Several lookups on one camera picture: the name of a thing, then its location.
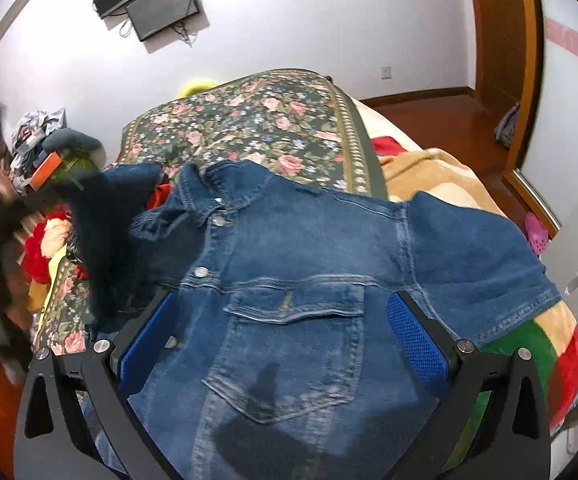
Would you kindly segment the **wooden door frame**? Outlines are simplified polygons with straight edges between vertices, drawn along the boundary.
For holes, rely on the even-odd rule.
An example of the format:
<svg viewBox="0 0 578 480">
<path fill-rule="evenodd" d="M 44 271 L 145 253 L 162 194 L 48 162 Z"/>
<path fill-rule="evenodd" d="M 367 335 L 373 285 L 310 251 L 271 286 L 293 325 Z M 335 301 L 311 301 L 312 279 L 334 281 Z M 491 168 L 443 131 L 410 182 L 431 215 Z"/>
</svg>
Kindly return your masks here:
<svg viewBox="0 0 578 480">
<path fill-rule="evenodd" d="M 502 170 L 505 184 L 554 236 L 560 222 L 521 166 L 537 116 L 544 72 L 542 0 L 472 0 L 476 40 L 475 96 L 505 114 L 516 106 L 517 125 Z"/>
</svg>

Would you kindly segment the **pink slipper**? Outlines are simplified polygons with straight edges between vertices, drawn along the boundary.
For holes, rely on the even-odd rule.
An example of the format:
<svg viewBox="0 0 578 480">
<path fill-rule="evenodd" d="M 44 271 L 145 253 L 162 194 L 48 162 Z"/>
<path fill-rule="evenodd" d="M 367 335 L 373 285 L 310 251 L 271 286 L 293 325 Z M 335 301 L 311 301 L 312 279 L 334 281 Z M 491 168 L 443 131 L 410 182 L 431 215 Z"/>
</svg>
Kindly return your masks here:
<svg viewBox="0 0 578 480">
<path fill-rule="evenodd" d="M 531 250 L 536 256 L 543 255 L 549 244 L 549 232 L 543 222 L 532 212 L 528 212 L 524 219 L 526 238 Z"/>
</svg>

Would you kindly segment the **red garment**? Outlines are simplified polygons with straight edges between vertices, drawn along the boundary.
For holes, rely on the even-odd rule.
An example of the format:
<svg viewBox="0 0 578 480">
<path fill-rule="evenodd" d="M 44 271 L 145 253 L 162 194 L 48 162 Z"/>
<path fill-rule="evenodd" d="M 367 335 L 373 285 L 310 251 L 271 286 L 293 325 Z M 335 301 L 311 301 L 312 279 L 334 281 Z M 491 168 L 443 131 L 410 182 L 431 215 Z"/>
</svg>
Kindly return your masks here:
<svg viewBox="0 0 578 480">
<path fill-rule="evenodd" d="M 378 157 L 397 156 L 407 152 L 406 148 L 403 148 L 392 136 L 377 136 L 371 139 L 370 143 Z"/>
</svg>

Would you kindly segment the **floral bedspread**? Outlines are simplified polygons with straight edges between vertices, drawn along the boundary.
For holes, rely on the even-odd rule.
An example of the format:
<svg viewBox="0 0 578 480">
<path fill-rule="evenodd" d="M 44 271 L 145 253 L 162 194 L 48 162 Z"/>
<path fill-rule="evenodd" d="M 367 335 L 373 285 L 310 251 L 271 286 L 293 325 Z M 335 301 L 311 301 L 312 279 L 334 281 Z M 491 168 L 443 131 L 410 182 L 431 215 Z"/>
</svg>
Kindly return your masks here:
<svg viewBox="0 0 578 480">
<path fill-rule="evenodd" d="M 362 350 L 398 274 L 400 213 L 343 91 L 268 70 L 152 108 L 124 141 L 66 199 L 88 278 L 54 257 L 37 348 L 83 352 L 162 288 L 189 362 Z"/>
</svg>

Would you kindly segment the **pile of clutter on box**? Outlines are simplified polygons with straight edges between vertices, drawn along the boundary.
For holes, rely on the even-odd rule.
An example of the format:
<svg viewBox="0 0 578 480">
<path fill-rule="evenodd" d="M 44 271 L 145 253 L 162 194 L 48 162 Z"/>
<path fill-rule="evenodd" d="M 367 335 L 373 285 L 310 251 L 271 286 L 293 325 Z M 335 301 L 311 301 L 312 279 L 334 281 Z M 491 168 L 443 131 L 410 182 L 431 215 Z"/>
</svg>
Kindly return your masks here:
<svg viewBox="0 0 578 480">
<path fill-rule="evenodd" d="M 65 171 L 101 169 L 106 162 L 97 138 L 68 128 L 65 107 L 24 114 L 13 129 L 11 148 L 9 178 L 19 194 L 40 188 Z"/>
</svg>

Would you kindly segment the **small black monitor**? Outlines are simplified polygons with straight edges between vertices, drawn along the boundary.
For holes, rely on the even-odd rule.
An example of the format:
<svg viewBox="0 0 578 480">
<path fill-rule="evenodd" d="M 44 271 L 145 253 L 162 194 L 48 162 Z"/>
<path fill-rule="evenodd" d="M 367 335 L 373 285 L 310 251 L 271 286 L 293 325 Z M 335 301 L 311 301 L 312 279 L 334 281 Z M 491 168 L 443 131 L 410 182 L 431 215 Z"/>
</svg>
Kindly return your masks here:
<svg viewBox="0 0 578 480">
<path fill-rule="evenodd" d="M 126 13 L 140 41 L 200 12 L 197 0 L 132 0 Z"/>
</svg>

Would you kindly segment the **red plush toy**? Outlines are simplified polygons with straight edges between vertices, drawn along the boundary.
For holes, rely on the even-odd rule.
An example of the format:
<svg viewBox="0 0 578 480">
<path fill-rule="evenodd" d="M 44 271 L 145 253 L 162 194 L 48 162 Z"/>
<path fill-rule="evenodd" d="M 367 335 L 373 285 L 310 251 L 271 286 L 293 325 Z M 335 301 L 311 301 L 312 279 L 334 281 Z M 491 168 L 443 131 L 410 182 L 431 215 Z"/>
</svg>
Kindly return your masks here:
<svg viewBox="0 0 578 480">
<path fill-rule="evenodd" d="M 64 205 L 57 206 L 36 224 L 24 243 L 21 266 L 27 281 L 38 284 L 50 282 L 50 260 L 66 245 L 71 231 L 71 211 Z"/>
</svg>

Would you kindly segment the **yellow round object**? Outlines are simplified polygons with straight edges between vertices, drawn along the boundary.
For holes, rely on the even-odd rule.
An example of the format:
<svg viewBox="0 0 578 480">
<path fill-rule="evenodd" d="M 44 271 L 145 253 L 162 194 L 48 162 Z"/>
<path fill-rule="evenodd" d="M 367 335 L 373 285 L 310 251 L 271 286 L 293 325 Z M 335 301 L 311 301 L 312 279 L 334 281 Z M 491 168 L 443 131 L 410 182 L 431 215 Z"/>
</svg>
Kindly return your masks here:
<svg viewBox="0 0 578 480">
<path fill-rule="evenodd" d="M 217 82 L 205 78 L 191 78 L 184 81 L 176 93 L 177 99 L 185 99 L 195 94 L 211 90 L 217 86 Z"/>
</svg>

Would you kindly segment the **blue denim jacket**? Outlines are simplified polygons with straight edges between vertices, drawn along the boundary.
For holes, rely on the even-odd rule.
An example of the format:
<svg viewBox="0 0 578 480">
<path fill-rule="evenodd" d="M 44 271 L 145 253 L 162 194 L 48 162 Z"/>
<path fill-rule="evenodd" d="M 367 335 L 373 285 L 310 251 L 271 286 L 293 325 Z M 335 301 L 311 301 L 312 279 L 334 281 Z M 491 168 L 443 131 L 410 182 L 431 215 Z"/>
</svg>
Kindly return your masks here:
<svg viewBox="0 0 578 480">
<path fill-rule="evenodd" d="M 177 346 L 132 409 L 187 479 L 377 479 L 435 408 L 386 318 L 408 292 L 487 344 L 559 301 L 508 219 L 426 193 L 391 203 L 254 162 L 119 166 L 72 201 L 102 332 L 174 292 Z"/>
</svg>

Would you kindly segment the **beige striped blanket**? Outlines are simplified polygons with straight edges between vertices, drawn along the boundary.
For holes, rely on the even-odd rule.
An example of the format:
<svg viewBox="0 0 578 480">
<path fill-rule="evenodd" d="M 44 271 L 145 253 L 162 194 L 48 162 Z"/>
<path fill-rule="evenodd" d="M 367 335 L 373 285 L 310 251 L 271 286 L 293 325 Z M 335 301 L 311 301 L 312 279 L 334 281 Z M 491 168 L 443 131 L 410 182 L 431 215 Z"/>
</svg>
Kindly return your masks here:
<svg viewBox="0 0 578 480">
<path fill-rule="evenodd" d="M 405 289 L 454 338 L 532 352 L 556 434 L 578 397 L 578 324 L 521 230 L 471 168 L 438 148 L 379 158 L 404 207 Z"/>
</svg>

